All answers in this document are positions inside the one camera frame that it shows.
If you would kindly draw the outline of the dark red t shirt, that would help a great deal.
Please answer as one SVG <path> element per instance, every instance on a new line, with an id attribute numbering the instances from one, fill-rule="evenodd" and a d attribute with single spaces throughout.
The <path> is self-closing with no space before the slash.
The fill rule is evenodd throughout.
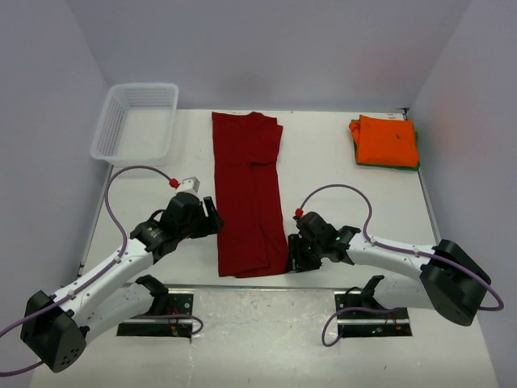
<path id="1" fill-rule="evenodd" d="M 274 117 L 212 114 L 220 276 L 283 274 L 288 261 L 277 160 L 283 128 Z"/>

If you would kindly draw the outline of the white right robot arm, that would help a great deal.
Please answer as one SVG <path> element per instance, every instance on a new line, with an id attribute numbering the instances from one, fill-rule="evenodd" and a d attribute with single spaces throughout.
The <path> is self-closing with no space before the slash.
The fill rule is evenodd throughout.
<path id="1" fill-rule="evenodd" d="M 469 326 L 486 295 L 491 279 L 455 242 L 435 246 L 402 244 L 390 249 L 389 240 L 365 238 L 361 229 L 336 229 L 318 213 L 296 219 L 297 233 L 288 236 L 287 272 L 307 272 L 333 263 L 365 265 L 400 275 L 375 275 L 355 306 L 371 318 L 396 308 L 433 309 L 443 318 Z"/>

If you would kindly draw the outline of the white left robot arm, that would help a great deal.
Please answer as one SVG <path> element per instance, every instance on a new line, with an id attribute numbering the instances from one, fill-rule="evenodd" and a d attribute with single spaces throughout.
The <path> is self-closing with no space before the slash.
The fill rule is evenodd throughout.
<path id="1" fill-rule="evenodd" d="M 69 368 L 86 346 L 123 321 L 163 315 L 166 287 L 143 271 L 184 239 L 218 234 L 224 225 L 211 197 L 179 192 L 130 233 L 124 247 L 75 282 L 27 301 L 20 339 L 52 372 Z"/>

